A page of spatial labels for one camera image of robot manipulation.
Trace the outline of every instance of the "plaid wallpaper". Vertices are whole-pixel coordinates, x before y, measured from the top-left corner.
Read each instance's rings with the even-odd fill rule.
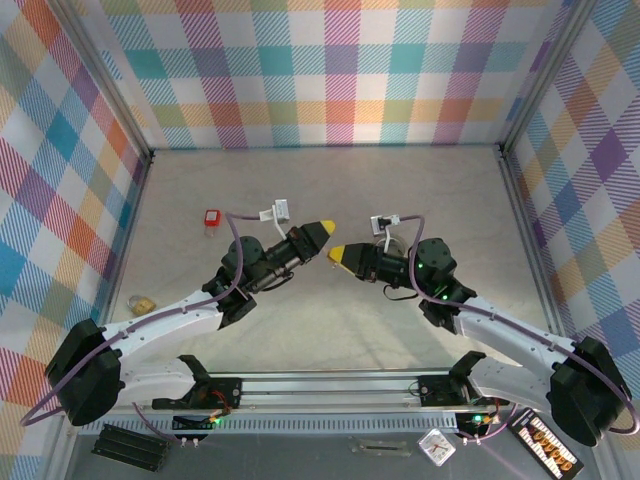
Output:
[[[533,83],[538,76],[538,73],[542,66],[545,64],[547,59],[552,53],[553,43],[556,41],[558,36],[560,35],[562,28],[564,27],[567,19],[569,18],[569,13],[571,12],[571,8],[576,4],[577,0],[562,0],[562,5],[560,6],[560,10],[556,14],[556,17],[551,25],[551,28],[547,32],[547,35],[540,46],[540,50],[536,54],[536,57],[529,68],[529,72],[522,82],[520,86],[520,90],[518,91],[518,95],[511,105],[511,109],[509,110],[509,114],[507,115],[507,121],[504,123],[502,127],[502,131],[500,133],[498,141],[502,142],[506,139],[507,135],[511,131],[511,127],[513,127],[513,122],[516,119],[516,116],[520,112],[520,108],[524,100],[531,93],[533,88]]]
[[[65,330],[99,317],[142,162],[45,0],[0,12],[0,480],[31,480],[46,422],[18,421]]]
[[[74,0],[170,148],[494,143],[561,3]]]
[[[512,158],[567,334],[603,341],[635,398],[639,25],[637,0],[600,0]],[[640,449],[640,437],[623,440]]]

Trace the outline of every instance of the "black mount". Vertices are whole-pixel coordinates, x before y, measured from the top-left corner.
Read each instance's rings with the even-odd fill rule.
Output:
[[[215,410],[223,409],[224,402],[213,392],[220,392],[231,408],[240,406],[242,379],[236,377],[211,377],[193,355],[178,357],[187,364],[195,385],[180,399],[156,398],[151,403],[154,410]]]
[[[631,399],[611,354],[602,342],[586,337],[574,353],[600,370]],[[620,399],[593,374],[571,359],[554,365],[547,400],[551,415],[562,430],[583,445],[596,446],[624,410]]]
[[[102,331],[93,320],[74,325],[45,370],[51,387],[104,342]],[[91,423],[116,404],[118,393],[125,387],[120,381],[120,355],[120,350],[105,348],[60,390],[58,400],[71,425],[78,427]]]
[[[448,375],[422,375],[418,377],[420,404],[423,407],[454,407],[495,404],[495,400],[480,396],[469,382],[473,366],[487,356],[483,352],[471,351],[451,367]],[[509,402],[500,400],[500,405]]]

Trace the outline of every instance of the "gold padlock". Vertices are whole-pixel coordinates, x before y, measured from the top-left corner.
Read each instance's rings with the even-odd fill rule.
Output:
[[[149,297],[134,295],[129,299],[129,308],[136,317],[146,315],[156,309],[156,304]]]

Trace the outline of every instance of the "metal frame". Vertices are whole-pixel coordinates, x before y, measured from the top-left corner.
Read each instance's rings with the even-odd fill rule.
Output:
[[[243,414],[357,414],[407,411],[486,411],[486,407],[422,407],[410,393],[417,377],[448,375],[448,369],[390,371],[328,371],[288,373],[209,373],[215,378],[241,378],[242,400],[234,415]],[[130,406],[114,408],[114,414],[132,413]],[[156,413],[169,413],[158,410]],[[189,410],[189,414],[209,411]]]
[[[507,131],[505,130],[507,130],[506,124],[509,113],[511,113],[511,109],[519,97],[522,85],[529,76],[531,65],[538,56],[540,48],[542,48],[547,34],[553,26],[564,1],[565,0],[547,0],[545,2],[546,5],[543,7],[544,11],[536,25],[535,32],[527,43],[527,48],[520,60],[518,69],[513,73],[509,87],[504,92],[504,102],[500,108],[499,115],[496,117],[496,120],[493,122],[493,126],[489,131],[487,143],[500,142],[507,134]]]
[[[533,282],[538,291],[538,297],[542,304],[542,310],[547,320],[547,326],[549,331],[556,335],[565,336],[565,329],[560,320],[560,311],[553,296],[553,290],[551,289],[551,283],[544,268],[544,262],[542,261],[542,254],[536,241],[535,234],[533,233],[533,227],[527,217],[527,213],[524,207],[524,200],[522,194],[518,189],[518,183],[516,181],[513,169],[509,165],[509,162],[504,157],[501,148],[498,145],[494,146],[494,154],[498,167],[500,169],[500,175],[504,181],[505,188],[507,190],[507,196],[509,197],[509,203],[511,204],[511,210],[513,211],[514,218],[516,220],[516,226],[520,232],[520,240],[524,247],[525,255],[527,256],[527,262],[531,274],[533,275]]]
[[[620,452],[620,444],[613,435],[605,435],[604,439],[593,449],[593,457],[602,478],[607,480],[627,480],[634,478],[624,454]]]
[[[93,43],[87,35],[77,13],[73,9],[71,2],[65,0],[49,0],[49,6],[58,18],[64,31],[69,35],[71,43],[76,50],[78,50],[82,62],[93,77],[98,89],[113,109],[116,119],[123,126],[129,139],[136,144],[138,150],[148,163],[153,156],[153,150],[145,140],[127,102],[120,94],[100,54],[93,47]]]
[[[37,480],[65,478],[78,438],[66,417],[58,415],[49,422],[44,451],[50,453],[42,457],[35,475]]]
[[[507,134],[502,144],[507,156],[513,152],[527,129],[549,86],[567,58],[571,47],[573,47],[578,35],[582,32],[582,27],[589,20],[596,3],[598,3],[598,0],[576,0],[574,2],[562,32],[551,46],[551,54],[548,60],[538,73],[531,91],[513,121],[511,131]]]
[[[131,220],[129,221],[129,225],[124,233],[124,240],[122,242],[122,253],[120,256],[120,261],[116,262],[114,275],[113,275],[113,283],[109,288],[109,293],[107,295],[107,301],[105,303],[104,308],[100,312],[100,318],[94,318],[93,320],[97,325],[101,326],[109,322],[111,317],[113,316],[113,310],[115,308],[115,299],[118,297],[118,292],[120,291],[120,287],[122,286],[122,277],[124,277],[124,269],[129,260],[129,253],[131,252],[131,237],[135,232],[136,226],[138,225],[138,220],[140,218],[140,210],[142,201],[144,199],[144,194],[147,188],[147,179],[149,178],[149,174],[151,172],[151,167],[153,166],[153,153],[151,154],[150,160],[145,164],[144,171],[140,176],[140,185],[138,190],[138,195],[136,196],[133,206],[131,209]]]

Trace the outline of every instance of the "black base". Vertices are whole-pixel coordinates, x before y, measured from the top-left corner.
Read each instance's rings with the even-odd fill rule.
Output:
[[[169,442],[105,425],[91,453],[157,472],[169,451]]]
[[[213,392],[221,393],[230,408],[238,408],[242,397],[242,379],[231,377],[211,377],[193,355],[178,357],[187,364],[195,385],[179,399],[156,398],[151,403],[154,410],[215,410],[223,409],[224,402]]]
[[[631,391],[602,342],[586,337],[576,355],[600,370],[631,398]],[[593,374],[573,360],[554,365],[547,399],[553,419],[571,438],[594,447],[624,410],[620,399]]]

